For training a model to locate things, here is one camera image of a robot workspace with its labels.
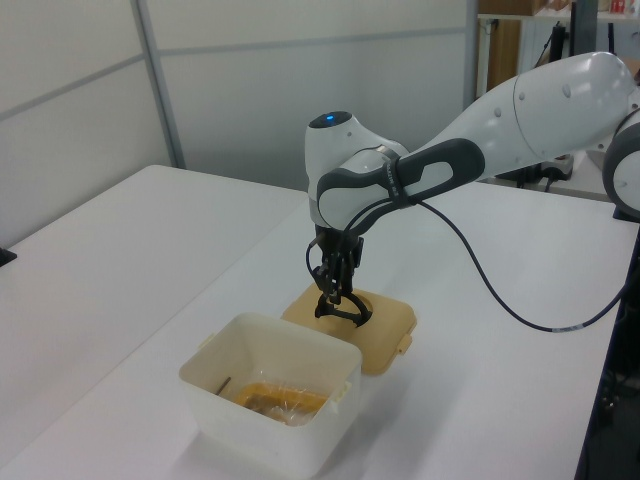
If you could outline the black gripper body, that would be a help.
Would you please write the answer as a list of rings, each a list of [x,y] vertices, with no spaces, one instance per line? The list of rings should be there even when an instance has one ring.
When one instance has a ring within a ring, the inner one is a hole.
[[[355,265],[361,263],[364,248],[362,237],[319,225],[315,226],[315,233],[323,262],[328,261],[332,255],[339,254],[343,259],[352,260]]]

